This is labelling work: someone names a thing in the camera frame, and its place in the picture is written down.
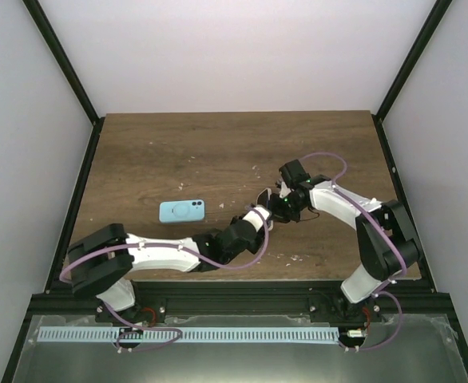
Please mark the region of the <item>beige phone case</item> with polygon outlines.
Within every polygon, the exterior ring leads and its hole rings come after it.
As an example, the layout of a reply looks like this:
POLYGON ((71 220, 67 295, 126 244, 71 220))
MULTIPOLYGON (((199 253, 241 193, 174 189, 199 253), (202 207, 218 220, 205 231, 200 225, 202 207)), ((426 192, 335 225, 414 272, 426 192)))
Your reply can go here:
POLYGON ((256 205, 268 208, 270 206, 272 197, 272 190, 271 188, 265 188, 256 198, 256 205))

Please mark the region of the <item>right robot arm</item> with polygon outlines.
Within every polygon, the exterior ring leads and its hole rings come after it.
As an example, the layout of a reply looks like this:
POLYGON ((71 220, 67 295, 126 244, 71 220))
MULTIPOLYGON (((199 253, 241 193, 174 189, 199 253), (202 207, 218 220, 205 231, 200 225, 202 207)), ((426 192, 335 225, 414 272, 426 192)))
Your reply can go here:
POLYGON ((422 244, 410 216, 397 200, 381 202, 357 195, 323 175, 310 176, 299 160, 279 169, 277 193, 268 195, 272 220, 302 220, 302 211, 327 213, 355 230, 360 265, 341 283, 343 295, 333 302, 335 316, 352 321, 361 301, 396 282, 423 257, 422 244))

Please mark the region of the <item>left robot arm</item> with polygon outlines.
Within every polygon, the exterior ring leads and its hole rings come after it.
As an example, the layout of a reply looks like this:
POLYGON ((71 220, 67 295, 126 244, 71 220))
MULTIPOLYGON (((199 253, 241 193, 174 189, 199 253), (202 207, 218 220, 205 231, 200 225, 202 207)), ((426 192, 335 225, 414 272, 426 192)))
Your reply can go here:
POLYGON ((141 301, 131 271, 176 270, 183 273, 232 270, 232 260, 245 251, 260 260, 268 246, 272 222, 256 209, 235 217, 224 230, 184 239, 149 239, 110 224, 69 247, 69 263, 59 278, 76 298, 97 298, 123 322, 141 314, 141 301))

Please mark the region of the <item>light blue phone case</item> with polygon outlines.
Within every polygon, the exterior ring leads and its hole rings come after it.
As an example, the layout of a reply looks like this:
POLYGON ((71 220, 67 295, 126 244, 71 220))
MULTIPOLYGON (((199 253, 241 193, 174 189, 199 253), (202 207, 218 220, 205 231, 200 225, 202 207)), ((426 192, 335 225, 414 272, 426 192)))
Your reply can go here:
POLYGON ((165 201, 159 206, 161 223, 200 222, 205 217, 205 202, 202 199, 165 201))

